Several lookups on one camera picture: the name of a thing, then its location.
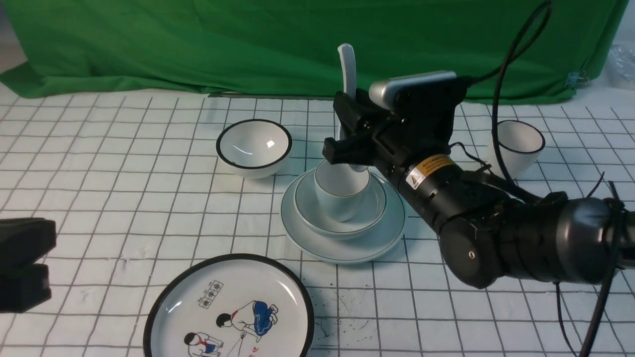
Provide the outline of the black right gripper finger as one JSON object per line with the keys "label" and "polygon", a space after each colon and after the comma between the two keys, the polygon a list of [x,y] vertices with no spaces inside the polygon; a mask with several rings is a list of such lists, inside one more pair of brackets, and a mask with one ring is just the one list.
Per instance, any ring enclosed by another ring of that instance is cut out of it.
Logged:
{"label": "black right gripper finger", "polygon": [[364,130],[341,140],[326,138],[323,156],[332,165],[387,166],[387,159],[380,148],[377,131]]}
{"label": "black right gripper finger", "polygon": [[344,133],[355,133],[358,122],[382,113],[382,108],[370,99],[367,91],[356,91],[351,97],[344,91],[337,91],[333,100],[333,109],[340,120],[340,127]]}

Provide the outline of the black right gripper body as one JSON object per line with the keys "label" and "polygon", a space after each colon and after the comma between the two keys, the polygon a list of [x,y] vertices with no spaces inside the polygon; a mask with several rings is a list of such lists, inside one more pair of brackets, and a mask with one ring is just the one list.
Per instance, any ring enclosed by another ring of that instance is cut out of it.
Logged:
{"label": "black right gripper body", "polygon": [[377,129],[388,167],[406,169],[420,157],[447,153],[454,111],[465,99],[469,77],[426,84],[397,95],[396,108]]}

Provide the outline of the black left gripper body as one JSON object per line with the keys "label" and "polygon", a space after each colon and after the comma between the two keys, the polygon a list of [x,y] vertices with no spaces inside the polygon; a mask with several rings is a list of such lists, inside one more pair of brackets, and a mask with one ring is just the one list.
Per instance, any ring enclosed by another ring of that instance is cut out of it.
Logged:
{"label": "black left gripper body", "polygon": [[56,246],[55,221],[0,220],[0,311],[25,313],[52,297],[49,267],[38,263]]}

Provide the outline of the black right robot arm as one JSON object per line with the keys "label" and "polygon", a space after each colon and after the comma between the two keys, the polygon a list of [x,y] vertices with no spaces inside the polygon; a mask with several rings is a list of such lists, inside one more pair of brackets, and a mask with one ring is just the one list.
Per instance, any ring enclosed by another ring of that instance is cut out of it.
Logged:
{"label": "black right robot arm", "polygon": [[634,214],[612,198],[537,197],[449,158],[454,111],[473,83],[453,72],[393,78],[392,99],[338,91],[344,138],[324,141],[335,164],[375,167],[439,238],[444,261],[476,289],[507,276],[598,285],[634,268]]}

